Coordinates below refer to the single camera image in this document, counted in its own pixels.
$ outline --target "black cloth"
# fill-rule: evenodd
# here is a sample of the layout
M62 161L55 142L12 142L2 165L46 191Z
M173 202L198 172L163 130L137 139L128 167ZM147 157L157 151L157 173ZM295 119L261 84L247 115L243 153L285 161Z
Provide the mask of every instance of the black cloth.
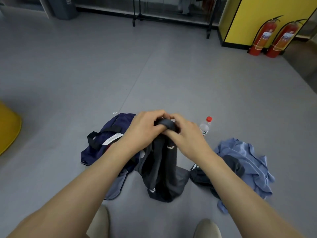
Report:
M175 125L161 122L166 127ZM180 196L189 180L190 172L176 166L177 146L165 135L158 135L153 142L144 149L145 155L140 158L135 170L142 176L152 199L171 202Z
M239 160L230 156L230 155L225 155L222 158L225 163L229 166L229 168L235 172L235 174L240 178L241 176L244 175L244 167L242 164L240 164ZM210 188L210 191L212 192L212 194L220 199L219 195L217 194L215 188L213 187L212 183L210 182L209 178L207 177L207 175L204 173L204 171L202 171L201 168L199 168L196 164L194 164L194 166L191 168L191 176L190 179L197 184L198 186L201 187L207 187Z

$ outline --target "hand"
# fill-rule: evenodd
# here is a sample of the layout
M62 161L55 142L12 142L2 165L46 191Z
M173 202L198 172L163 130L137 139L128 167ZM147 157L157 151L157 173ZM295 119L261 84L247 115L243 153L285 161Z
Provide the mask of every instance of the hand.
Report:
M118 142L124 143L125 148L130 148L136 154L166 130L163 124L154 126L154 121L161 117L171 119L164 110L139 113L133 118L129 128Z
M179 114L171 114L170 118L175 119L180 133L166 130L163 134L173 140L183 155L196 163L199 156L213 152L204 139L200 128L194 122L184 119Z

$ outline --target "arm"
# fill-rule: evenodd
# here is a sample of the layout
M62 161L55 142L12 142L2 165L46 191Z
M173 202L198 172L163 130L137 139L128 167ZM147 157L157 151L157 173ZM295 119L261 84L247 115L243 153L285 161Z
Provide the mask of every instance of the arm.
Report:
M244 238L303 237L210 149L196 124L178 114L171 118L180 127L180 134L171 130L163 133L205 172Z
M153 125L161 116L169 118L164 110L135 116L119 141L42 208L25 218L8 238L83 237L126 162L166 130L164 125Z

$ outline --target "yellow object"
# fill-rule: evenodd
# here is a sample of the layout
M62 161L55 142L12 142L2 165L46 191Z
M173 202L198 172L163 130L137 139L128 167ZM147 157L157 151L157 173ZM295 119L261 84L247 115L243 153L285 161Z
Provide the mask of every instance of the yellow object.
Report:
M250 46L261 25L283 15L265 47L269 47L278 31L288 22L308 19L317 8L317 0L228 0L219 24L222 40Z
M22 125L19 115L0 101L0 155L13 143Z

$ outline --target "trash bin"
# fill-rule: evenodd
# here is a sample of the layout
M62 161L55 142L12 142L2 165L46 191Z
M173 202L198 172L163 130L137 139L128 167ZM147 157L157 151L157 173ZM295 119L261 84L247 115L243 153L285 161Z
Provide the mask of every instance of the trash bin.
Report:
M48 0L55 16L61 20L70 20L78 16L74 0Z
M0 155L13 143L21 130L22 120L0 101Z

